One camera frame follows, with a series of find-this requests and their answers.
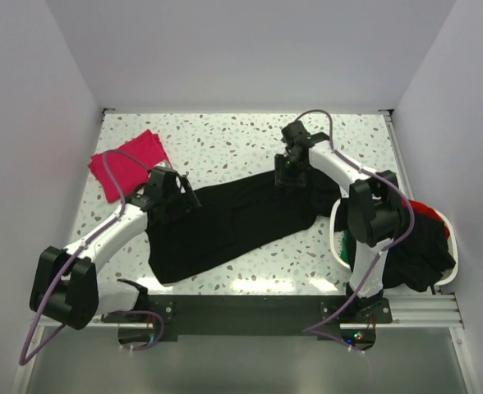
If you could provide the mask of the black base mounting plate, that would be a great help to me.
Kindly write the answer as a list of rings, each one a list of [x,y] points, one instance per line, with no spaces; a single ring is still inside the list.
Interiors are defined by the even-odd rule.
[[[326,320],[341,305],[344,295],[150,295],[135,311],[108,313],[104,323],[138,324],[144,328],[165,323],[163,339],[176,341],[194,336],[297,336],[302,330]]]

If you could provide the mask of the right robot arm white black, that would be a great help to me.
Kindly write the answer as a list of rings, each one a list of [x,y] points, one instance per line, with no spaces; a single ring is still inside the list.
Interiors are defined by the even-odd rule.
[[[364,322],[374,312],[371,299],[384,289],[388,250],[404,241],[415,225],[415,214],[398,188],[394,172],[378,172],[336,150],[324,132],[310,134],[301,121],[282,129],[285,152],[275,156],[279,185],[303,186],[307,172],[323,172],[347,194],[347,229],[356,240],[356,253],[344,305],[347,317]]]

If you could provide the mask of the green garment in basket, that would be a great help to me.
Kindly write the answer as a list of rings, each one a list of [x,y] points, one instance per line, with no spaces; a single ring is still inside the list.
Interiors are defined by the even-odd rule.
[[[340,250],[339,256],[340,256],[340,259],[345,264],[348,264],[348,262],[349,262],[348,247],[347,247],[348,235],[349,235],[349,231],[344,231],[343,234],[342,234],[342,239],[340,241],[341,250]]]

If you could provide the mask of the aluminium frame rail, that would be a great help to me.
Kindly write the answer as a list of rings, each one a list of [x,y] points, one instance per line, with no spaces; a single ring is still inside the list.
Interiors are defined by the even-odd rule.
[[[378,327],[458,328],[462,317],[453,295],[387,295],[363,309],[345,309],[332,324],[345,328]]]

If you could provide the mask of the black clothes in basket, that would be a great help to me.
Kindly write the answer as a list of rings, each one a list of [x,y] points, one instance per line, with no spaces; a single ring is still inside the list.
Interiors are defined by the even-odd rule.
[[[412,240],[410,235],[387,253],[383,274],[387,289],[406,285],[424,292],[442,278],[444,271],[456,265],[444,238]]]

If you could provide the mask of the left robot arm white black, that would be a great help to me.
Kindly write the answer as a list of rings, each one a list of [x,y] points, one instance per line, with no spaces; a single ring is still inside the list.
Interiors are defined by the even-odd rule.
[[[39,256],[30,309],[81,330],[96,315],[121,313],[131,322],[149,312],[148,291],[130,280],[98,283],[104,265],[129,241],[155,224],[169,223],[200,207],[186,176],[155,167],[141,192],[122,198],[101,224],[62,249],[49,246]]]

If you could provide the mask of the red garment in basket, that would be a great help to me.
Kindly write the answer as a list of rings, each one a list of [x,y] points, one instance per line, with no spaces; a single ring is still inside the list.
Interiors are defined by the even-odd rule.
[[[415,225],[410,235],[412,240],[430,237],[449,239],[450,231],[445,221],[433,208],[415,200],[410,200],[410,204],[415,214]]]

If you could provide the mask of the black t shirt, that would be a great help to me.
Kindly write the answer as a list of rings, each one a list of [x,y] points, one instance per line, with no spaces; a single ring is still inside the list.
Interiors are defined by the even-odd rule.
[[[338,184],[319,170],[310,171],[300,188],[276,186],[274,172],[262,172],[195,194],[200,208],[146,230],[149,266],[163,285],[307,230],[318,217],[328,217],[342,196]]]

